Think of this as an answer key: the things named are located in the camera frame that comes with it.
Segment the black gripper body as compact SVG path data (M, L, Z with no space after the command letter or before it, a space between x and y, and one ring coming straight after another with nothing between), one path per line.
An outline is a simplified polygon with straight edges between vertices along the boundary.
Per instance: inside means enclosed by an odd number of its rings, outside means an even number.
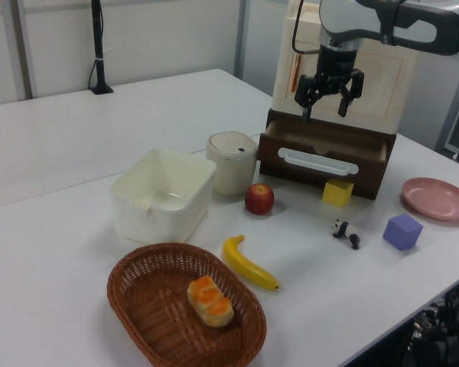
M321 96L343 92L350 82L357 50L336 50L321 45L317 59L317 91Z

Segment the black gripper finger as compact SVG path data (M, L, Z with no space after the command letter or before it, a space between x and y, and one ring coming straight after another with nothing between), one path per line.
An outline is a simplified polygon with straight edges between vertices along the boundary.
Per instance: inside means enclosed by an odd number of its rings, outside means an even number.
M339 116L344 118L353 100L362 96L363 81L364 73L359 69L353 69L350 73L350 78L345 83L340 84L339 92L341 100L338 109Z
M299 77L295 91L295 101L302 109L302 119L305 123L309 123L313 105L323 96L321 84L319 76L302 74Z

